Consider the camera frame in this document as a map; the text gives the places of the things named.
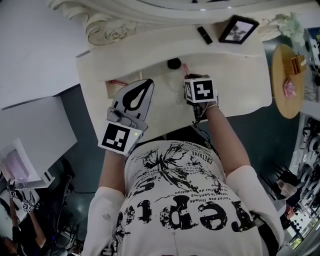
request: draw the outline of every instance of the white vanity desk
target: white vanity desk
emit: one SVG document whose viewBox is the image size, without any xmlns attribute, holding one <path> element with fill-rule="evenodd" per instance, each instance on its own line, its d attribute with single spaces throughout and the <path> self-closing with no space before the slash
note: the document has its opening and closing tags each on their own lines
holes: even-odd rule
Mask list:
<svg viewBox="0 0 320 256">
<path fill-rule="evenodd" d="M 242 45 L 226 44 L 218 42 L 213 25 L 204 28 L 213 40 L 210 45 L 196 26 L 188 25 L 135 34 L 79 56 L 81 89 L 96 134 L 113 101 L 106 81 L 130 83 L 140 79 L 139 71 L 155 84 L 146 118 L 149 128 L 141 142 L 191 125 L 195 118 L 184 100 L 183 71 L 167 67 L 167 60 L 176 57 L 187 64 L 190 73 L 213 78 L 220 109 L 227 117 L 269 106 L 269 69 L 258 33 L 253 32 Z"/>
</svg>

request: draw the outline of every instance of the bracelet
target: bracelet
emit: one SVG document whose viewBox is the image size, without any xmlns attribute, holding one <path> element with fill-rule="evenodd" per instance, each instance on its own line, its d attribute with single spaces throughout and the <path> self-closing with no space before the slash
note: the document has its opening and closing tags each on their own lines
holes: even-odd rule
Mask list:
<svg viewBox="0 0 320 256">
<path fill-rule="evenodd" d="M 218 107 L 219 108 L 219 105 L 218 104 L 213 104 L 211 106 L 208 106 L 206 109 L 208 110 L 208 108 L 211 108 L 211 107 Z"/>
</svg>

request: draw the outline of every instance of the picture frame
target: picture frame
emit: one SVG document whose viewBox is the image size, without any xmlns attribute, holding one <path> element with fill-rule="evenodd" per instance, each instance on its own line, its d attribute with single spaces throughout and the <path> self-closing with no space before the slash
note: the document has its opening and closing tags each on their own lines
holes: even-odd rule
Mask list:
<svg viewBox="0 0 320 256">
<path fill-rule="evenodd" d="M 241 45 L 258 26 L 259 22 L 254 19 L 234 15 L 219 37 L 219 42 Z"/>
</svg>

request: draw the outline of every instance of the black and white square marker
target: black and white square marker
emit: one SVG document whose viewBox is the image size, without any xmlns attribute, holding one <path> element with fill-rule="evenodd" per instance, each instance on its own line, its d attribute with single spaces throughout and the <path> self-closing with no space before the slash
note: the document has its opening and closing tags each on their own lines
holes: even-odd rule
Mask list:
<svg viewBox="0 0 320 256">
<path fill-rule="evenodd" d="M 24 202 L 22 208 L 23 208 L 26 212 L 28 212 L 29 205 Z"/>
<path fill-rule="evenodd" d="M 194 81 L 194 99 L 198 100 L 210 100 L 214 98 L 214 89 L 212 81 Z"/>
<path fill-rule="evenodd" d="M 102 146 L 124 152 L 130 129 L 110 123 L 105 131 Z"/>
<path fill-rule="evenodd" d="M 18 198 L 15 191 L 10 191 L 10 197 L 11 198 Z"/>
<path fill-rule="evenodd" d="M 211 78 L 185 79 L 186 100 L 192 103 L 213 102 L 217 100 L 217 92 Z"/>
<path fill-rule="evenodd" d="M 191 92 L 191 85 L 189 82 L 184 83 L 185 86 L 185 96 L 187 99 L 192 100 L 192 92 Z"/>
</svg>

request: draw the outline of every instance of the red object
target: red object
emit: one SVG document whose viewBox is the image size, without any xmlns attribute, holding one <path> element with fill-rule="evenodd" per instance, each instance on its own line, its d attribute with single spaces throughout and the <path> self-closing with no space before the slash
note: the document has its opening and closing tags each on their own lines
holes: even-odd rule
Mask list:
<svg viewBox="0 0 320 256">
<path fill-rule="evenodd" d="M 119 80 L 111 80 L 109 81 L 110 84 L 117 84 L 117 85 L 121 85 L 121 86 L 127 86 L 128 84 L 125 82 L 121 82 Z"/>
</svg>

